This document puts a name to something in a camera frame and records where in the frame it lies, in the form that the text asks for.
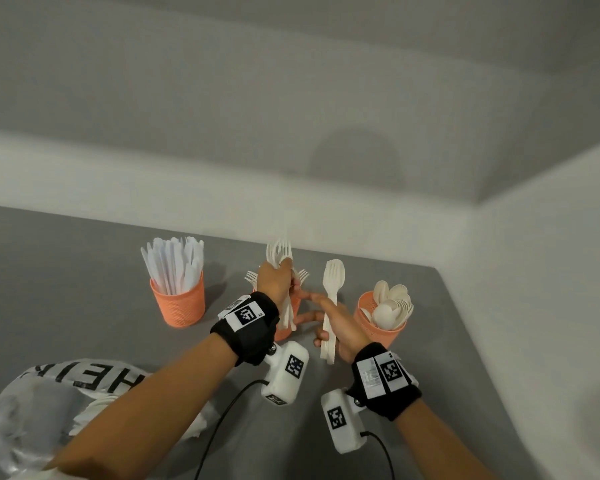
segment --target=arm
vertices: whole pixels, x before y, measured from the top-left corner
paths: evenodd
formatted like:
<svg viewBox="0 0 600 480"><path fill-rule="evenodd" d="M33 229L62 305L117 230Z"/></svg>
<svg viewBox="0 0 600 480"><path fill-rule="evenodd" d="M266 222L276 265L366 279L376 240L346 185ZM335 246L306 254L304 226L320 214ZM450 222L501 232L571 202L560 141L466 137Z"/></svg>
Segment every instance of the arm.
<svg viewBox="0 0 600 480"><path fill-rule="evenodd" d="M358 352L368 346L371 340L343 304L336 306L320 294L311 294L309 298L323 311L301 315L296 323L321 321L324 312L327 312L338 339L338 354L344 361L353 363ZM321 340L329 339L328 332L321 326L316 329L315 335L313 344L316 347L320 347ZM427 480L496 479L421 399L408 406L396 418L395 424Z"/></svg>
<svg viewBox="0 0 600 480"><path fill-rule="evenodd" d="M258 290L278 310L290 291L291 268L287 259L278 269L264 263L258 273ZM274 333L275 325L271 339L262 340L265 349ZM238 358L225 339L211 333L106 407L45 469L58 468L90 480L145 478L191 425Z"/></svg>

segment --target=plastic bag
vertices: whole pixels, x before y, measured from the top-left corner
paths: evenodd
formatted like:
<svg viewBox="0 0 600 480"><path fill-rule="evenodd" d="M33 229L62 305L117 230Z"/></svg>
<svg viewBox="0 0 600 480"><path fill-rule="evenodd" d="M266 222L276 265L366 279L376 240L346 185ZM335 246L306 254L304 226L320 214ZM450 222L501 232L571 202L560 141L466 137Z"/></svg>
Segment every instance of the plastic bag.
<svg viewBox="0 0 600 480"><path fill-rule="evenodd" d="M117 360L80 359L32 367L0 393L0 469L39 471L91 419L151 374ZM182 439L218 419L207 403Z"/></svg>

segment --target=gray tabletop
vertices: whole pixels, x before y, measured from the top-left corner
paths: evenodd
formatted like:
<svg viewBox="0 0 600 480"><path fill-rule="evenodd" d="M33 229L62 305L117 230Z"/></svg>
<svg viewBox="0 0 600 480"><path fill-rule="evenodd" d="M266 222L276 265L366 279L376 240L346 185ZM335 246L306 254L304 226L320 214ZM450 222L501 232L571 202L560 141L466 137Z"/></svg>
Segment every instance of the gray tabletop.
<svg viewBox="0 0 600 480"><path fill-rule="evenodd" d="M207 313L175 330L161 318L139 249L154 237L181 235L0 207L0 391L32 365L74 358L118 359L154 371L205 337L220 309L250 291L244 274L257 271L265 247L197 236L205 240ZM380 279L409 288L415 311L392 350L419 380L426 402L502 478L539 477L437 270L295 249L296 268L311 273L304 287L322 290L324 265L335 257L346 268L339 299L349 307ZM389 478L375 442L345 455L334 449L320 396L350 385L351 369L320 360L311 329L289 338L310 353L296 402L277 408L257 390L245 394L221 426L201 478ZM213 402L224 409L266 370L234 369ZM387 445L397 478L419 478L393 425L368 411L362 416ZM153 476L192 478L208 438L207 431L179 444Z"/></svg>

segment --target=black wristband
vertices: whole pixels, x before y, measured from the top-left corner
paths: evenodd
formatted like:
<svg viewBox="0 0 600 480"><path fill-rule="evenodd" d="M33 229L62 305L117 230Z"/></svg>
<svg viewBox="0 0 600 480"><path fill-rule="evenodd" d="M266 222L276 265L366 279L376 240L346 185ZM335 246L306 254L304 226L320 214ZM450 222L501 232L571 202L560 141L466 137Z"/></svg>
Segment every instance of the black wristband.
<svg viewBox="0 0 600 480"><path fill-rule="evenodd" d="M234 301L222 311L211 327L238 355L242 362L258 365L273 345L276 325L280 321L278 307L264 293L254 291Z"/></svg>
<svg viewBox="0 0 600 480"><path fill-rule="evenodd" d="M360 350L351 368L354 382L347 394L389 421L422 397L418 381L378 342Z"/></svg>

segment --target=sleeve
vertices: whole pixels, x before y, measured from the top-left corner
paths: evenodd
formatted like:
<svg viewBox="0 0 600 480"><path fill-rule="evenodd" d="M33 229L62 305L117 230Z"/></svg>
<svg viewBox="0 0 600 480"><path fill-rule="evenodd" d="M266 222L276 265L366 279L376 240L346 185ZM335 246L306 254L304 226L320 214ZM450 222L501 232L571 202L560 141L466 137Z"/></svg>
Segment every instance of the sleeve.
<svg viewBox="0 0 600 480"><path fill-rule="evenodd" d="M44 472L26 472L11 477L9 480L85 480L62 473L57 468Z"/></svg>

